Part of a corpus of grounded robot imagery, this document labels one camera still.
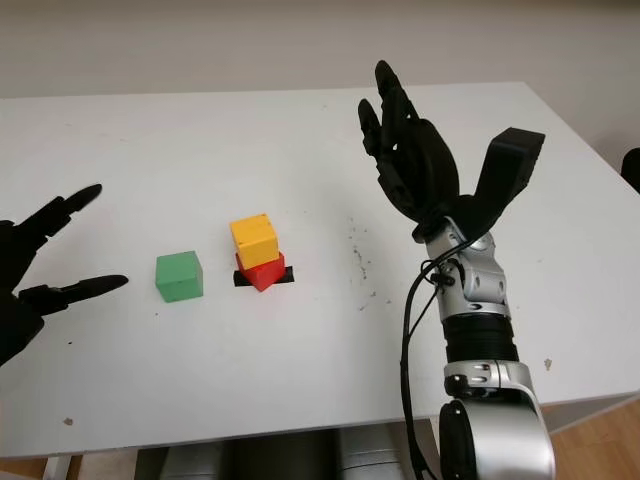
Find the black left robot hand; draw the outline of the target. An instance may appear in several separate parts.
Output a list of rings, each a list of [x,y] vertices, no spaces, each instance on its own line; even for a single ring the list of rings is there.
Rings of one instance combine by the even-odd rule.
[[[64,287],[38,285],[15,289],[31,266],[38,250],[102,192],[90,185],[68,198],[55,197],[24,221],[1,222],[1,363],[21,353],[43,329],[44,317],[69,305],[104,295],[128,283],[124,275],[81,280]]]

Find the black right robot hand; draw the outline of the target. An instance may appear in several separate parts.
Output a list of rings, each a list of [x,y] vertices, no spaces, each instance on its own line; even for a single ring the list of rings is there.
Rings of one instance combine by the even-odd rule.
[[[366,153],[376,161],[378,182],[392,205],[421,223],[442,203],[459,195],[453,155],[436,127],[420,117],[396,73],[384,60],[375,67],[382,115],[358,104]]]

